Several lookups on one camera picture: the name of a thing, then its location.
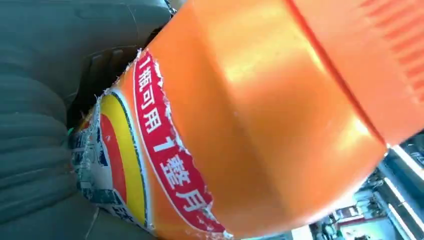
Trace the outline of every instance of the yellow stripe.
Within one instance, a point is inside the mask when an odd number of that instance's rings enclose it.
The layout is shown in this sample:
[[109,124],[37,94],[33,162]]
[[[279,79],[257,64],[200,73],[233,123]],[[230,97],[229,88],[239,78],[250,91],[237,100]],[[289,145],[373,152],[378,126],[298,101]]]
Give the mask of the yellow stripe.
[[142,225],[145,225],[145,191],[136,150],[134,148],[123,106],[121,106],[116,97],[106,95],[101,100],[101,113],[106,115],[112,123],[119,145],[125,173],[127,206],[132,215],[136,217]]

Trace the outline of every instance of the orange bottle cap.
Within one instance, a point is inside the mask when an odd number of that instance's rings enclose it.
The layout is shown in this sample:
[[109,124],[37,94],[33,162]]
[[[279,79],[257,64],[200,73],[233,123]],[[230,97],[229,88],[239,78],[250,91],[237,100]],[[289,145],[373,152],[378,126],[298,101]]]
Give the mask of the orange bottle cap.
[[386,143],[424,128],[424,1],[293,2]]

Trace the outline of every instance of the orange bottle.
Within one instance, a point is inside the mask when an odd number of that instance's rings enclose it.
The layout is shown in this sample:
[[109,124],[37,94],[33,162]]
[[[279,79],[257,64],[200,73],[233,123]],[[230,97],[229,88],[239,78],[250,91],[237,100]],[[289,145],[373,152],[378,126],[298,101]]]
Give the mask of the orange bottle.
[[119,201],[97,203],[177,240],[322,218],[424,127],[423,13],[418,0],[188,0],[76,134],[101,136],[111,180],[92,181]]

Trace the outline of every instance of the red stripe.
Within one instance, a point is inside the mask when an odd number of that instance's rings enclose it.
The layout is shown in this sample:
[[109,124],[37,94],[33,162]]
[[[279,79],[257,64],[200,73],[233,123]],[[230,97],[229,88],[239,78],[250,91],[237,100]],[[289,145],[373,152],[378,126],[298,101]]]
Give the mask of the red stripe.
[[113,187],[119,192],[124,202],[127,202],[127,188],[125,184],[124,166],[117,137],[111,121],[104,114],[100,115],[101,138],[107,148],[112,170]]

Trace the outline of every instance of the torn label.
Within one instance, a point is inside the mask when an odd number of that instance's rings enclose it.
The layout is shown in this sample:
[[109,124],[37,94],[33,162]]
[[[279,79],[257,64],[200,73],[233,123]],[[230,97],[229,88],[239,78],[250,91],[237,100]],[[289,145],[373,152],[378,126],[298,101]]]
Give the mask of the torn label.
[[137,57],[133,77],[138,127],[149,162],[168,200],[191,227],[223,234],[225,228],[210,211],[212,195],[173,124],[159,63],[148,49]]

